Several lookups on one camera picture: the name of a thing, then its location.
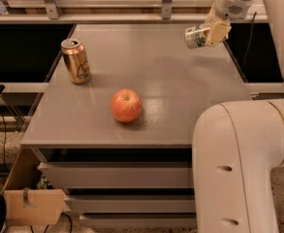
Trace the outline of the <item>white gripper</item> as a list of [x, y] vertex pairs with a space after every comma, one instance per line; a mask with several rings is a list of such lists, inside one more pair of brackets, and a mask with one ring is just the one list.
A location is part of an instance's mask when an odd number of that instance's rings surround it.
[[229, 19], [245, 18], [252, 3], [253, 0], [214, 0], [205, 18], [205, 23], [210, 26], [205, 44], [208, 47], [220, 44], [231, 30]]

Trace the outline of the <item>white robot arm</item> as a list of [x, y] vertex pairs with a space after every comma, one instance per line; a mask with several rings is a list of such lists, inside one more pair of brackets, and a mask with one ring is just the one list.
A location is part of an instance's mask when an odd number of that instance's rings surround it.
[[[215, 0], [206, 42], [219, 43], [253, 0]], [[284, 0], [263, 0], [284, 85]], [[284, 166], [284, 98], [220, 103], [199, 117], [192, 143], [198, 233], [279, 233], [270, 172]]]

